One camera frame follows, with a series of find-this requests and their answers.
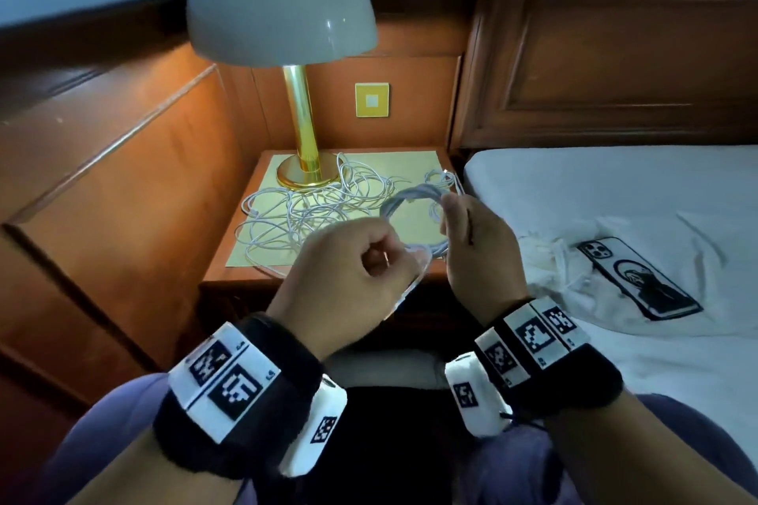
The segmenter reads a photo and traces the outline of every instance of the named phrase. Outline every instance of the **left hand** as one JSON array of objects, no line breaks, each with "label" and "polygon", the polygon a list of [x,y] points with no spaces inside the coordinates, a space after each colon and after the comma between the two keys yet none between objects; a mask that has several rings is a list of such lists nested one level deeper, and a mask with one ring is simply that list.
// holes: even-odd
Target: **left hand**
[{"label": "left hand", "polygon": [[332,224],[308,236],[266,315],[325,359],[379,325],[420,271],[386,220]]}]

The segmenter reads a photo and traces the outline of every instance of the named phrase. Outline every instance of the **fist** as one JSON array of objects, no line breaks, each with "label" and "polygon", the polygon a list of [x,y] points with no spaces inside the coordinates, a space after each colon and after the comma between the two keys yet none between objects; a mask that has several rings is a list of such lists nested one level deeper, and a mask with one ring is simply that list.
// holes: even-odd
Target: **fist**
[{"label": "fist", "polygon": [[487,325],[529,298],[516,235],[473,196],[445,194],[442,208],[450,286],[463,307]]},{"label": "fist", "polygon": [[324,359],[389,316],[420,271],[386,220],[333,224],[308,236],[266,315]]}]

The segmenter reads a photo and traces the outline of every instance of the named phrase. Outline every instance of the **white lamp shade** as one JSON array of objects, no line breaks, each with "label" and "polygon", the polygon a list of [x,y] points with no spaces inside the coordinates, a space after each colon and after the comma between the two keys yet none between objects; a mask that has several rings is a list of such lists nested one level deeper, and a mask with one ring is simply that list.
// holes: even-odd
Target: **white lamp shade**
[{"label": "white lamp shade", "polygon": [[198,54],[242,66],[329,62],[377,45],[370,0],[187,0],[187,22]]}]

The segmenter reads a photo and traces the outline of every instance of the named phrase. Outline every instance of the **mobile phone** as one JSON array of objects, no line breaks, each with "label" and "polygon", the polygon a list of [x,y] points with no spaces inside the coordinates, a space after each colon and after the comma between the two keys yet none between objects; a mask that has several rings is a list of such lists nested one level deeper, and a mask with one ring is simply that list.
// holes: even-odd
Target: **mobile phone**
[{"label": "mobile phone", "polygon": [[577,245],[594,266],[655,321],[702,312],[702,306],[649,261],[618,238],[601,238]]}]

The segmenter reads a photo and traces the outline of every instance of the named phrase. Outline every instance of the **yellow switch plate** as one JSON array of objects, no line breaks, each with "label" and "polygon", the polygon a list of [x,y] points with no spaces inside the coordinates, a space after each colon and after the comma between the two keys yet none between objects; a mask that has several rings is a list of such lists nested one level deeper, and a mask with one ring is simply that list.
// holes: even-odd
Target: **yellow switch plate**
[{"label": "yellow switch plate", "polygon": [[355,115],[376,118],[390,115],[390,84],[358,82],[355,85]]}]

